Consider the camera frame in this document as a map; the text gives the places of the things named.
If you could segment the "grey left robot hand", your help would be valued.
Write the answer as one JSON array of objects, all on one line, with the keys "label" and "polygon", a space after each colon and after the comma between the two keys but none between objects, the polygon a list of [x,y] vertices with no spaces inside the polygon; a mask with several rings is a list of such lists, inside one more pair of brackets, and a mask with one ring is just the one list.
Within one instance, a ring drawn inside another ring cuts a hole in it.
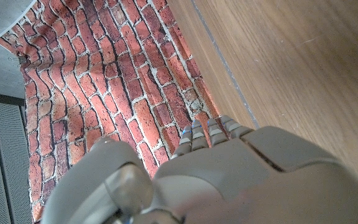
[{"label": "grey left robot hand", "polygon": [[43,223],[358,223],[358,178],[332,154],[228,116],[187,126],[149,176],[133,148],[99,138],[59,181]]}]

